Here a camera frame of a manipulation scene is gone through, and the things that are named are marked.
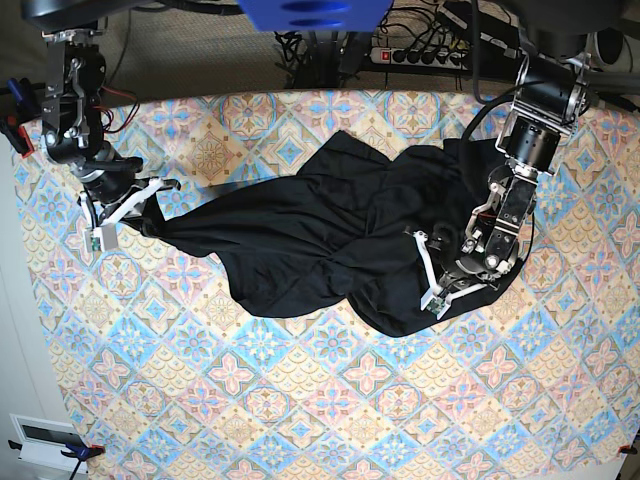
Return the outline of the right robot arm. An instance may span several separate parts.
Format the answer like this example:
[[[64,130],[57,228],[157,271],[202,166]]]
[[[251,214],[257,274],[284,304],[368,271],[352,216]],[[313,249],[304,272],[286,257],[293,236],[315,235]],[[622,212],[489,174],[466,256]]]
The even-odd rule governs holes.
[[[100,21],[133,1],[22,1],[22,18],[41,30],[47,45],[42,141],[49,160],[66,165],[88,198],[139,204],[158,191],[179,189],[177,180],[139,178],[143,160],[121,157],[104,138],[106,60],[95,38]]]

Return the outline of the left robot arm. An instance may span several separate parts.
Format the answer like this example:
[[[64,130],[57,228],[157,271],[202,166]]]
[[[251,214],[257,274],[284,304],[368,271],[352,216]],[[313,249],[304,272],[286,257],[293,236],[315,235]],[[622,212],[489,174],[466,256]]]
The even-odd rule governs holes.
[[[505,163],[491,172],[488,197],[473,209],[453,260],[435,274],[425,242],[420,242],[429,282],[428,295],[457,299],[488,286],[516,264],[518,236],[534,210],[540,174],[547,174],[562,137],[569,136],[588,98],[590,35],[615,26],[627,8],[624,1],[503,1],[518,20],[523,60],[515,85],[488,101],[465,129],[459,157],[469,158],[469,139],[495,107],[509,114],[495,147]]]

